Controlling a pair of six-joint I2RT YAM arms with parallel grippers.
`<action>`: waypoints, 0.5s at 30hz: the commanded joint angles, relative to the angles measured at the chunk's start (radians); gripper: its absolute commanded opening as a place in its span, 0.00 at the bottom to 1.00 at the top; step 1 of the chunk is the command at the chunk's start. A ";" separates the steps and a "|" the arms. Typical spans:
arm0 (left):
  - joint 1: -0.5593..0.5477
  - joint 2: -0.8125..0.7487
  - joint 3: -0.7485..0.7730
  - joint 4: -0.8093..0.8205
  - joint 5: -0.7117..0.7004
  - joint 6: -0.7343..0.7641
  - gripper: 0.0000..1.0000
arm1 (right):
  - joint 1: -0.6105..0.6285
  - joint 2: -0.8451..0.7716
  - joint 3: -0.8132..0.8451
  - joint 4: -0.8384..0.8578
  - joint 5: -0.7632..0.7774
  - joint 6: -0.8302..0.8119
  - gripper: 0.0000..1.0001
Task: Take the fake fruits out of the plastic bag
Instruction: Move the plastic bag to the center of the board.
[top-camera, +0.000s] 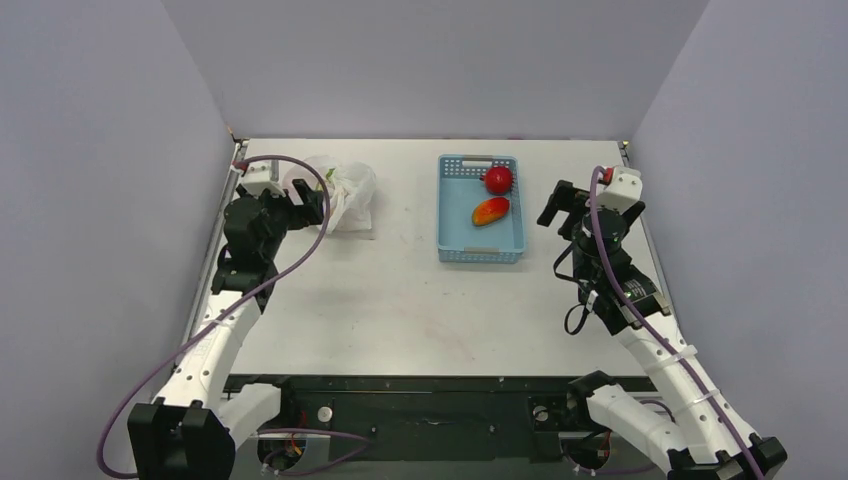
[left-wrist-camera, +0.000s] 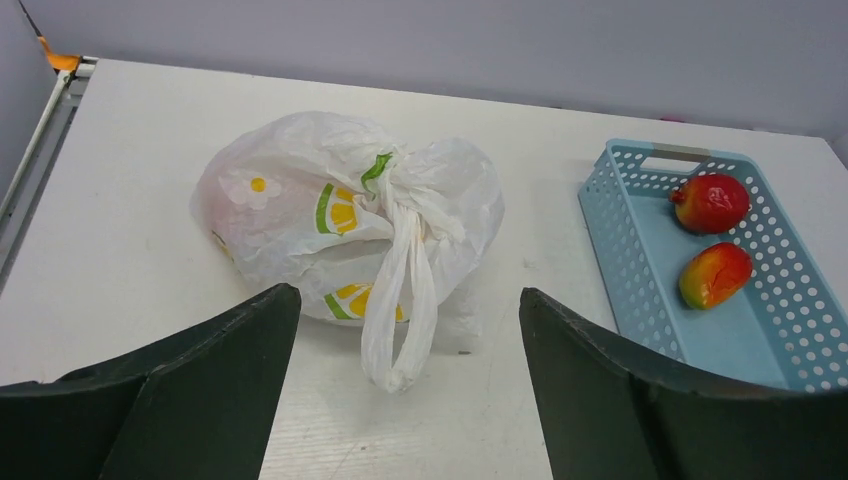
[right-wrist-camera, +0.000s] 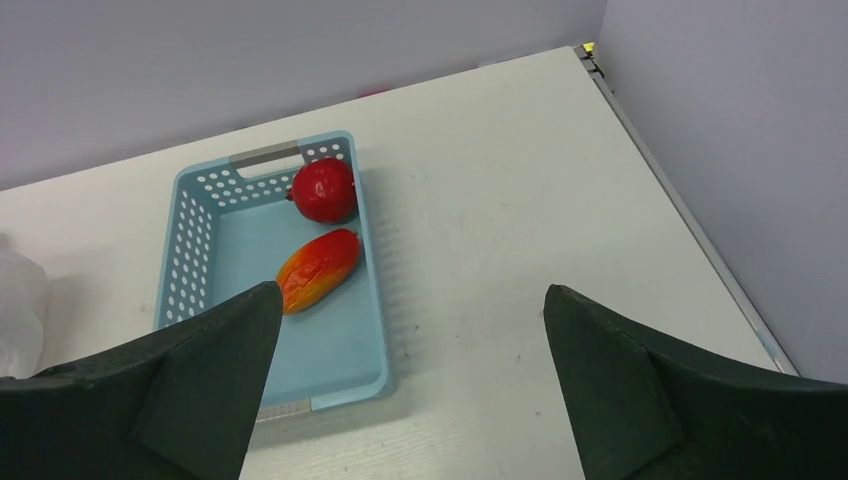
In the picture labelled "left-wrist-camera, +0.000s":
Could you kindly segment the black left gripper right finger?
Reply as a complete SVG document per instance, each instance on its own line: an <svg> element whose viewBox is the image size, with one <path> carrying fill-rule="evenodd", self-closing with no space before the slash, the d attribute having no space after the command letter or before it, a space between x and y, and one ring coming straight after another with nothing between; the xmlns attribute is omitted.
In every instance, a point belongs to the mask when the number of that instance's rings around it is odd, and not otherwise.
<svg viewBox="0 0 848 480"><path fill-rule="evenodd" d="M519 321L557 479L843 479L847 394L716 375L613 333L536 288Z"/></svg>

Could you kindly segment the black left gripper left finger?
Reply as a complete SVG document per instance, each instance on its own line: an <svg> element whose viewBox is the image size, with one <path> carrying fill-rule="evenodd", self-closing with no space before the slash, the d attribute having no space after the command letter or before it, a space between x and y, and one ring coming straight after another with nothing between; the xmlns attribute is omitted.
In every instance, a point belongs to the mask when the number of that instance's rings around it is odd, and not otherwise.
<svg viewBox="0 0 848 480"><path fill-rule="evenodd" d="M279 284L50 383L1 390L5 479L255 479L301 310Z"/></svg>

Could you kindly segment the white plastic bag lemon print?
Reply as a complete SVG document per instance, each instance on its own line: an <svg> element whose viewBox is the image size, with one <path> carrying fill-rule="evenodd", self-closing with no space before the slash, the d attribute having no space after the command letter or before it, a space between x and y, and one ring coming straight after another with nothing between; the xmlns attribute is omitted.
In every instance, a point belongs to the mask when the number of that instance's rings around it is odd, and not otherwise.
<svg viewBox="0 0 848 480"><path fill-rule="evenodd" d="M363 371L386 392L413 385L439 328L480 329L467 280L505 204L467 140L409 151L370 119L298 112L220 150L190 205L250 287L287 283L304 315L360 327Z"/></svg>

